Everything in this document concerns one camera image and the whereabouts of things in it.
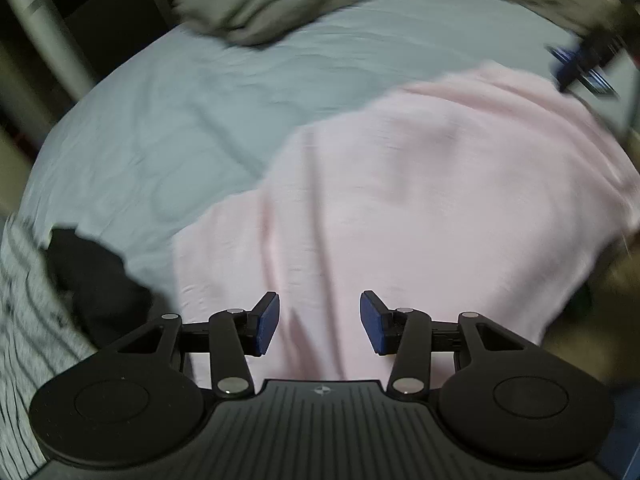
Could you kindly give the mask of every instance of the triangular cutout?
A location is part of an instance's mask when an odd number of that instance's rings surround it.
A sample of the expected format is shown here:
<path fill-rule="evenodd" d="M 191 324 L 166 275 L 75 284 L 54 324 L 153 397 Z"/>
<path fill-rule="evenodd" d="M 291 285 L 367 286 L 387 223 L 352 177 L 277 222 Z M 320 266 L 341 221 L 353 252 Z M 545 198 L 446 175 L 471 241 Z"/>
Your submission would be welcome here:
<path fill-rule="evenodd" d="M 162 339 L 162 326 L 155 326 L 148 332 L 143 333 L 138 339 L 128 343 L 118 350 L 120 354 L 153 354 L 158 350 L 158 345 Z"/>
<path fill-rule="evenodd" d="M 503 352 L 507 350 L 522 350 L 524 347 L 494 330 L 487 324 L 478 324 L 478 333 L 484 348 L 489 352 Z"/>

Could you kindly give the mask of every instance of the silver screw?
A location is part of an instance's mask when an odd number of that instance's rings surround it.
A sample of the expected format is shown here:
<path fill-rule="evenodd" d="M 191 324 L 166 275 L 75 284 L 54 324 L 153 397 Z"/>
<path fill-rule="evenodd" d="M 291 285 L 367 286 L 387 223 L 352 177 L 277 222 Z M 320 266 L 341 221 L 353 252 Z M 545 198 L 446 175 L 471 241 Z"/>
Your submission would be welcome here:
<path fill-rule="evenodd" d="M 249 387 L 249 383 L 242 377 L 225 377 L 218 381 L 218 389 L 229 395 L 240 394 Z"/>
<path fill-rule="evenodd" d="M 424 390 L 424 383 L 420 379 L 414 377 L 403 377 L 396 379 L 392 384 L 394 390 L 401 394 L 416 394 Z"/>

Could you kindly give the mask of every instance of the striped fabric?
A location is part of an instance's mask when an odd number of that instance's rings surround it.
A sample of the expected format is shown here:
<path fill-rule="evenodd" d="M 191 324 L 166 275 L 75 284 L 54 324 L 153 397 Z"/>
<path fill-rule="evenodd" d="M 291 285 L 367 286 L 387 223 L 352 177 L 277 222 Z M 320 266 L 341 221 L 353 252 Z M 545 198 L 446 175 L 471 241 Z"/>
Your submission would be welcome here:
<path fill-rule="evenodd" d="M 30 228 L 9 218 L 0 244 L 0 471 L 6 480 L 27 478 L 45 462 L 29 425 L 33 394 L 94 351 L 51 285 Z"/>

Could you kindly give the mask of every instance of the mattress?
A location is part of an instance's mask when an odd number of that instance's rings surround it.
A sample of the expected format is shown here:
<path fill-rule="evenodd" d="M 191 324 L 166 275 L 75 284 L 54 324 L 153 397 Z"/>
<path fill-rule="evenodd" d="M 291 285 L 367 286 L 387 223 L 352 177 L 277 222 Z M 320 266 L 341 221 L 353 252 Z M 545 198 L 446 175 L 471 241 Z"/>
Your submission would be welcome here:
<path fill-rule="evenodd" d="M 255 187 L 296 126 L 485 59 L 548 77 L 544 45 L 571 41 L 498 0 L 371 0 L 264 49 L 177 27 L 55 126 L 20 214 L 43 243 L 53 225 L 78 225 L 125 257 L 166 300 L 160 309 L 175 309 L 171 237 L 212 203 Z M 621 99 L 597 103 L 618 125 L 633 73 L 622 57 L 609 78 Z"/>

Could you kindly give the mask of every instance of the pink blanket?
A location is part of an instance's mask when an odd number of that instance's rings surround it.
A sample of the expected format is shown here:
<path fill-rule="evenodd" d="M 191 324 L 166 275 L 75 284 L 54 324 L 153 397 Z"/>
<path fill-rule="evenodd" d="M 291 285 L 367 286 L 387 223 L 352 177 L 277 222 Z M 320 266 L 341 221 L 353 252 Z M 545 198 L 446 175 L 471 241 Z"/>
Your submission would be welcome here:
<path fill-rule="evenodd" d="M 300 128 L 257 190 L 175 236 L 185 322 L 281 317 L 264 378 L 386 384 L 358 298 L 454 321 L 474 310 L 539 342 L 603 247 L 640 222 L 640 178 L 576 99 L 496 64 L 392 90 Z M 452 370 L 434 363 L 434 384 Z M 194 360 L 209 385 L 206 356 Z"/>

